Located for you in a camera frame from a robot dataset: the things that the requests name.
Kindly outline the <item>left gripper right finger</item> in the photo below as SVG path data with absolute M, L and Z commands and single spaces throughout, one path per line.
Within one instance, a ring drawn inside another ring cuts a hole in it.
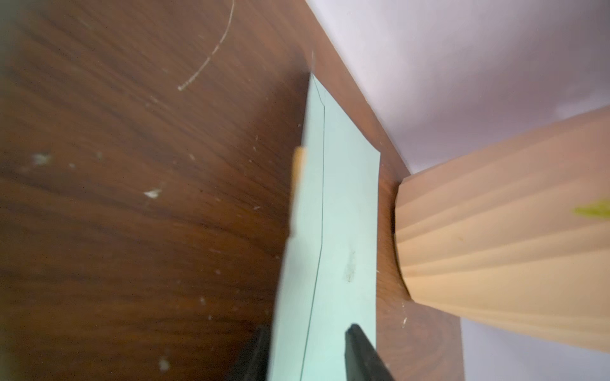
M 362 328 L 353 324 L 346 331 L 346 379 L 348 381 L 394 381 Z

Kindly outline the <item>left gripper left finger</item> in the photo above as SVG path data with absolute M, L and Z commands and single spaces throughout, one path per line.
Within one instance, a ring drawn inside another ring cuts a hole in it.
M 259 325 L 225 377 L 226 381 L 266 381 L 271 330 Z

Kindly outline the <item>mint green envelope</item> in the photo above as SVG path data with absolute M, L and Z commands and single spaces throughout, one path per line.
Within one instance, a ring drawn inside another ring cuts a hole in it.
M 268 379 L 346 379 L 346 332 L 376 338 L 381 155 L 316 77 L 273 314 Z

